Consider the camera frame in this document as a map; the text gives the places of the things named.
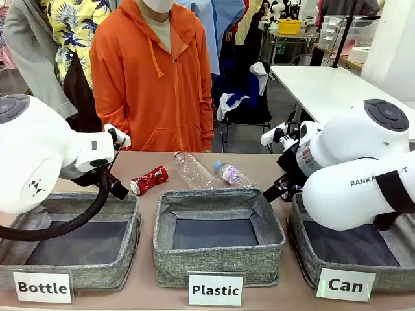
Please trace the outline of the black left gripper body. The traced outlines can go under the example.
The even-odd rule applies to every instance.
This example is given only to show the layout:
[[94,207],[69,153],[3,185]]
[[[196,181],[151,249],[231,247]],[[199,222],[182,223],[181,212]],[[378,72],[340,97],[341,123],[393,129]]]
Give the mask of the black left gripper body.
[[93,184],[98,186],[107,194],[120,194],[121,182],[111,173],[107,171],[92,173]]

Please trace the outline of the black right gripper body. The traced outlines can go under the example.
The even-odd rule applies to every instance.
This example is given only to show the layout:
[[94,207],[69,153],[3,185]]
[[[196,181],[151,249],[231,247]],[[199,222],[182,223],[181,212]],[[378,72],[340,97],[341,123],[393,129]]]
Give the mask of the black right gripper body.
[[277,164],[285,172],[282,183],[291,190],[294,186],[304,186],[308,177],[302,172],[296,160],[299,143],[294,143],[278,158]]

